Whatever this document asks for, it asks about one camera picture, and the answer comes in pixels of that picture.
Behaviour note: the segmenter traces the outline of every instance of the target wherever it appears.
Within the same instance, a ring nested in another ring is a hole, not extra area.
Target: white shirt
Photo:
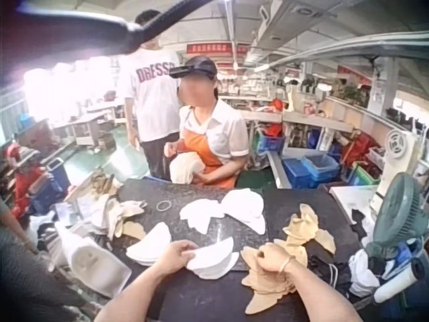
[[[203,124],[198,124],[190,106],[180,109],[180,136],[184,137],[184,130],[202,134],[207,137],[211,152],[225,164],[232,156],[246,156],[249,154],[249,138],[246,122],[241,114],[218,100],[213,113]]]
[[[134,99],[140,141],[154,141],[179,132],[178,80],[168,73],[179,59],[172,50],[146,50],[121,59],[118,97]]]

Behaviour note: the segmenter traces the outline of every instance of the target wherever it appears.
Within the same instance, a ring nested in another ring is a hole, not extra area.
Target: orange apron
[[[185,150],[187,152],[196,152],[202,162],[206,165],[204,173],[208,174],[217,168],[220,168],[223,164],[217,156],[213,154],[208,146],[208,140],[205,134],[198,134],[188,129],[183,130]],[[210,186],[219,186],[221,188],[234,188],[237,176],[233,175],[229,178],[220,179],[212,183],[208,183]]]

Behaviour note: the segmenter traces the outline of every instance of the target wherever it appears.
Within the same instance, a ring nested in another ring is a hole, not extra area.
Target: green fan
[[[373,241],[366,247],[369,257],[395,258],[397,245],[420,237],[428,228],[428,217],[420,208],[420,186],[409,174],[393,178],[375,222]]]

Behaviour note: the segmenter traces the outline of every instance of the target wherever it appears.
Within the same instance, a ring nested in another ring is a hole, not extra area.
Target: printed text on t-shirt
[[[159,76],[168,75],[170,68],[173,68],[172,62],[158,62],[156,64],[150,64],[149,67],[138,68],[136,70],[139,81],[145,82],[150,81]]]

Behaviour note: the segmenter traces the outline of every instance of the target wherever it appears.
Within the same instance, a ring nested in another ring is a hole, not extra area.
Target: black table surface
[[[179,211],[190,201],[200,198],[221,200],[226,193],[226,190],[217,188],[130,179],[119,191],[119,198],[121,201],[145,199],[148,202],[145,213],[132,219],[142,223],[145,231],[150,231],[156,223],[164,221],[170,228],[173,240],[188,238],[201,246],[216,242],[218,231],[224,237],[238,233],[240,237],[233,235],[235,251],[241,250],[243,246],[258,247],[268,238],[271,241],[274,238],[285,239],[282,228],[289,223],[293,213],[299,213],[300,203],[307,203],[317,213],[320,228],[328,230],[334,236],[337,247],[337,253],[332,258],[315,241],[311,241],[306,244],[309,256],[318,255],[325,260],[345,261],[359,249],[358,239],[349,228],[339,206],[322,190],[263,190],[268,232],[263,238],[227,216],[223,219],[212,219],[207,235],[189,229],[187,222],[179,219]],[[154,210],[158,202],[167,199],[173,203],[169,211],[158,213]],[[145,270],[125,255],[125,248],[134,243],[134,239],[127,237],[113,242],[113,253],[133,272],[129,283]],[[242,269],[235,269],[218,280],[202,280],[187,270],[169,277],[158,287],[148,317],[165,322],[308,321],[304,305],[296,293],[283,297],[269,310],[256,315],[246,315],[245,308],[253,296],[253,291],[241,285],[241,280],[247,273],[240,270]]]

